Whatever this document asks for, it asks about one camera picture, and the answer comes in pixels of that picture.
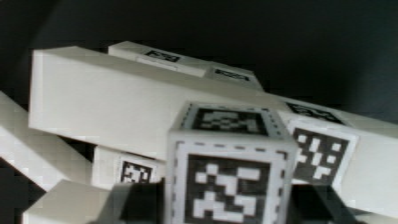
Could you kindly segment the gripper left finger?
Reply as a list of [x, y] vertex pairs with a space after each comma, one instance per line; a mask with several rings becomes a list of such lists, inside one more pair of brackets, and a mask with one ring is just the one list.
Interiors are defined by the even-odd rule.
[[90, 224], [161, 224], [163, 182], [115, 184]]

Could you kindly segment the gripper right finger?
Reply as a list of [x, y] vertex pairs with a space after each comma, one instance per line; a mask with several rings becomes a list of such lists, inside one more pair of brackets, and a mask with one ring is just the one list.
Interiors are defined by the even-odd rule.
[[295, 185], [286, 224], [368, 224], [359, 221], [328, 185]]

